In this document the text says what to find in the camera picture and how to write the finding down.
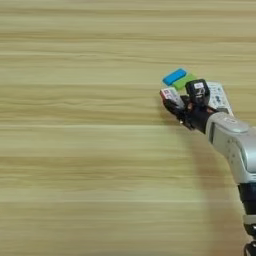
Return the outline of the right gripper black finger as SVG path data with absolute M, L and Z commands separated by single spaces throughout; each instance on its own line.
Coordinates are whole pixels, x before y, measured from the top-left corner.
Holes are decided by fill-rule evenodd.
M 182 105 L 178 105 L 171 99 L 164 99 L 163 105 L 166 110 L 174 115 L 180 123 L 184 122 L 185 108 Z

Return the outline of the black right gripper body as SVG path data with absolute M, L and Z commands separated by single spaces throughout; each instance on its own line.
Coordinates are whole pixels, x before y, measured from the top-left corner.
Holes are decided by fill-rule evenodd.
M 217 112 L 216 109 L 207 105 L 204 101 L 192 102 L 188 96 L 181 97 L 185 104 L 184 109 L 184 125 L 190 130 L 198 130 L 202 133 L 206 132 L 208 119 Z

